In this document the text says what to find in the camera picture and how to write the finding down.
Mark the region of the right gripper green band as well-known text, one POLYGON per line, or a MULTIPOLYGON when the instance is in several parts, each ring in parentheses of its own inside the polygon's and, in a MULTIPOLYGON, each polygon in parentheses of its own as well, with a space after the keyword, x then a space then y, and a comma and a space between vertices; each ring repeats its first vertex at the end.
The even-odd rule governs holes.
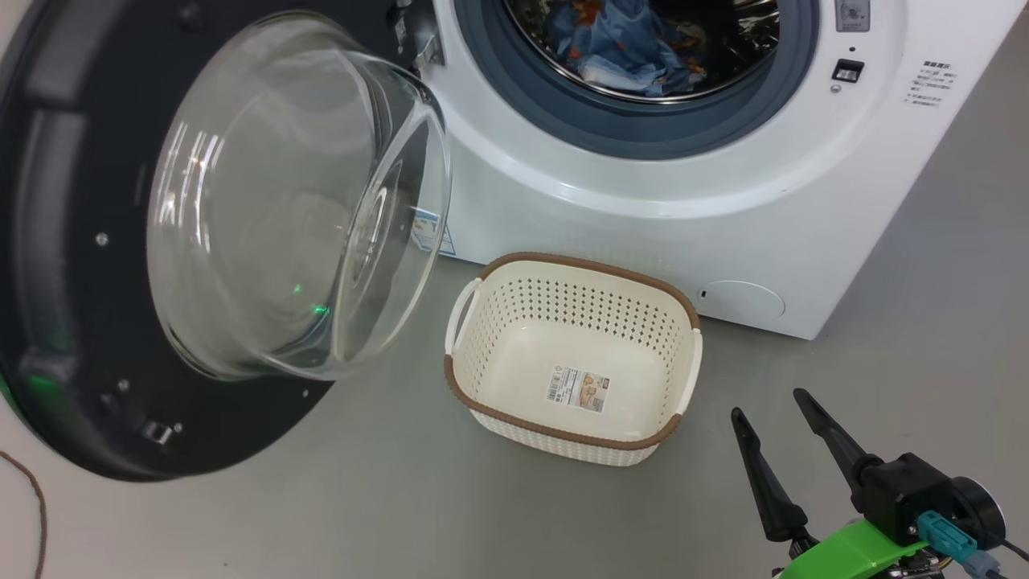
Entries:
MULTIPOLYGON (((807 389, 795 388, 793 398, 812 432, 833 455, 835 465, 851 491, 852 506, 864 514, 863 473, 884 462, 878 455, 865 451, 807 389)), ((791 501, 765 461, 760 437, 744 411, 733 409, 731 423, 765 539, 790 543, 791 560, 777 569, 777 578, 930 578, 941 572, 938 560, 930 556, 918 560, 916 554, 930 545, 937 547, 948 542, 944 518, 920 518, 912 527, 918 540, 908 547, 896 545, 864 519, 816 542, 807 532, 807 514, 791 501)))

